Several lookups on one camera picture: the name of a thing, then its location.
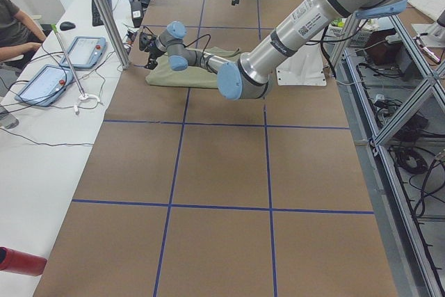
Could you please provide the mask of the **olive green long-sleeve shirt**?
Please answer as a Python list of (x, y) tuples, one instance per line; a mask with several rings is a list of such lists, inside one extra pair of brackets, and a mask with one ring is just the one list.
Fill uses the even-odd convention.
[(151, 86), (210, 88), (216, 89), (216, 74), (199, 67), (188, 67), (184, 71), (173, 71), (168, 63), (168, 57), (162, 56), (157, 67), (150, 71), (145, 81)]

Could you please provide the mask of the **far blue teach pendant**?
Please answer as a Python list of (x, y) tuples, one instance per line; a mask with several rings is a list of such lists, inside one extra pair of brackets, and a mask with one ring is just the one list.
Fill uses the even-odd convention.
[(89, 70), (106, 50), (104, 37), (77, 36), (67, 48), (69, 59), (75, 70)]

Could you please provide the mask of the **blue teach pendant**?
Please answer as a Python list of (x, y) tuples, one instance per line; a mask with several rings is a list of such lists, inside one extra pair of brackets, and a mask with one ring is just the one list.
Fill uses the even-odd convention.
[(77, 36), (67, 48), (69, 59), (75, 70), (89, 70), (106, 50), (104, 37)]
[(45, 65), (15, 95), (15, 100), (30, 106), (49, 106), (73, 81), (72, 71), (55, 65)]

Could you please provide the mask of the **black computer mouse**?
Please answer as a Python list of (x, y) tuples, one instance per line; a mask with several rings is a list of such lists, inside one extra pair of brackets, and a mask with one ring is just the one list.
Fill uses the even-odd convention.
[(76, 28), (76, 24), (74, 24), (73, 22), (62, 22), (59, 25), (59, 29), (61, 31), (68, 31), (71, 29), (75, 29)]

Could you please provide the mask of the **metal reacher grabber stick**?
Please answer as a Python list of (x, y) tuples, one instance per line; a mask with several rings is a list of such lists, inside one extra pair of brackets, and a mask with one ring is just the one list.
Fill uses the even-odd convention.
[(79, 95), (79, 97), (78, 97), (78, 100), (77, 100), (77, 102), (76, 102), (76, 103), (74, 104), (74, 106), (73, 106), (75, 115), (78, 115), (78, 114), (79, 114), (79, 109), (80, 109), (80, 104), (81, 104), (82, 102), (86, 102), (86, 101), (89, 100), (89, 99), (95, 99), (96, 102), (97, 102), (98, 104), (101, 104), (102, 101), (101, 101), (101, 99), (99, 98), (99, 96), (94, 95), (94, 94), (87, 93), (87, 92), (84, 90), (84, 88), (83, 88), (83, 86), (81, 85), (81, 82), (79, 81), (79, 78), (78, 78), (78, 76), (77, 76), (77, 74), (76, 74), (76, 70), (74, 69), (74, 66), (73, 66), (73, 64), (72, 64), (72, 62), (71, 62), (71, 60), (70, 60), (69, 54), (68, 54), (68, 52), (67, 52), (65, 46), (63, 45), (63, 42), (62, 42), (62, 40), (61, 40), (60, 33), (58, 32), (58, 29), (56, 28), (56, 25), (55, 25), (55, 24), (52, 24), (52, 25), (51, 25), (51, 28), (52, 28), (52, 31), (54, 32), (54, 34), (55, 34), (55, 36), (56, 36), (56, 38), (57, 38), (57, 40), (58, 40), (58, 43), (59, 43), (59, 45), (60, 45), (60, 48), (61, 48), (62, 51), (63, 51), (63, 54), (64, 54), (64, 56), (65, 56), (65, 60), (67, 61), (68, 65), (69, 65), (69, 69), (70, 69), (70, 71), (72, 72), (73, 78), (74, 78), (74, 80), (75, 80), (75, 82), (76, 82), (76, 84), (77, 84), (77, 87), (78, 87), (78, 89), (79, 89), (79, 92), (80, 92), (80, 95)]

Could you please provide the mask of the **near blue teach pendant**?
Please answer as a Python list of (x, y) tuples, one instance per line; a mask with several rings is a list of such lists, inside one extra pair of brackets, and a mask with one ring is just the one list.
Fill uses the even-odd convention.
[(45, 65), (15, 95), (15, 100), (30, 106), (49, 106), (73, 81), (72, 71), (55, 65)]

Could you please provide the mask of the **seated person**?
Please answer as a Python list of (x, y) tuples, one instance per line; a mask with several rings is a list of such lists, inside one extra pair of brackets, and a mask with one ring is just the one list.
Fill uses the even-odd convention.
[(23, 70), (47, 36), (11, 0), (1, 0), (1, 62)]

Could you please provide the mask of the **red bottle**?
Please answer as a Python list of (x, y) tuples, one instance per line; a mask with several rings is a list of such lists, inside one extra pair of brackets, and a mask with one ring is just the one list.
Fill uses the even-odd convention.
[(1, 247), (1, 271), (20, 275), (42, 275), (47, 259), (41, 256)]

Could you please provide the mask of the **white pedestal column with base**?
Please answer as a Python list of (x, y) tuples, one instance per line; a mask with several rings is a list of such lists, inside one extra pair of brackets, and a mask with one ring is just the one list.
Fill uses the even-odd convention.
[(276, 68), (279, 86), (326, 86), (320, 47), (303, 46)]

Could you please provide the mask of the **aluminium frame post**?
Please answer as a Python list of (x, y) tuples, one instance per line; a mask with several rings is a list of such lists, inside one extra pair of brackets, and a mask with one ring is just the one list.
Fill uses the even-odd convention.
[(113, 11), (110, 9), (107, 0), (93, 0), (95, 5), (98, 7), (99, 14), (104, 23), (106, 32), (108, 33), (109, 40), (113, 45), (114, 51), (118, 56), (118, 60), (122, 66), (123, 70), (126, 70), (129, 65), (129, 57), (124, 48), (123, 41), (120, 38), (120, 34), (116, 23), (113, 19)]

